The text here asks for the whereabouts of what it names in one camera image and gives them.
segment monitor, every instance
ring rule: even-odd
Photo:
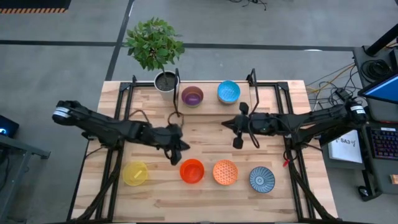
[[[368,85],[358,92],[358,96],[398,104],[398,72]]]
[[[0,134],[13,138],[17,132],[19,124],[10,119],[0,115]]]

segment yellow bowl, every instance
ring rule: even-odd
[[[143,162],[131,162],[123,169],[123,181],[130,186],[138,186],[148,178],[148,169]]]

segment blue patterned bowl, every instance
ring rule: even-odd
[[[250,172],[250,185],[260,193],[268,193],[275,186],[274,174],[268,168],[256,167]]]
[[[235,103],[239,99],[240,95],[241,89],[235,82],[227,80],[218,85],[217,96],[223,103]]]

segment keyboard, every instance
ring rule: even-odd
[[[398,159],[398,131],[394,128],[369,128],[373,156],[380,159]]]

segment red bowl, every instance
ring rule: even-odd
[[[203,164],[197,159],[189,159],[180,167],[180,175],[183,181],[188,184],[199,182],[205,175]]]

